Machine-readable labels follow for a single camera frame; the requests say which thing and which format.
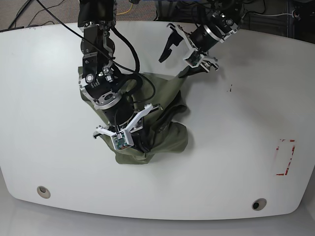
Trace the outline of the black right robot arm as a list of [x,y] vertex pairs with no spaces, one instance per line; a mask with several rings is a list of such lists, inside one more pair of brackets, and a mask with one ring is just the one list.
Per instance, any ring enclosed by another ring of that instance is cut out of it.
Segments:
[[[142,153],[151,149],[144,117],[160,106],[149,104],[150,97],[139,100],[143,110],[135,107],[133,95],[140,91],[146,79],[139,73],[140,60],[129,41],[115,28],[117,3],[114,0],[81,0],[79,2],[78,27],[84,37],[80,91],[92,107],[105,116],[106,126],[96,127],[93,137],[106,136],[114,150],[134,148]],[[135,69],[129,74],[120,71],[114,62],[115,44],[110,39],[113,32],[131,50]]]

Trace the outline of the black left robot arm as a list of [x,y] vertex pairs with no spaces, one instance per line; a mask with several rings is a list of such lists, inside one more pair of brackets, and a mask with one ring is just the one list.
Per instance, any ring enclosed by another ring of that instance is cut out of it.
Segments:
[[211,0],[204,3],[194,3],[191,7],[191,13],[196,7],[198,19],[191,16],[196,29],[187,32],[180,25],[169,23],[168,28],[172,30],[166,45],[158,61],[166,61],[172,53],[172,46],[178,46],[184,42],[188,51],[183,57],[187,64],[178,77],[195,75],[198,73],[208,73],[211,68],[219,69],[218,60],[209,55],[210,49],[217,43],[224,43],[230,36],[237,33],[242,21],[241,9],[242,0]]

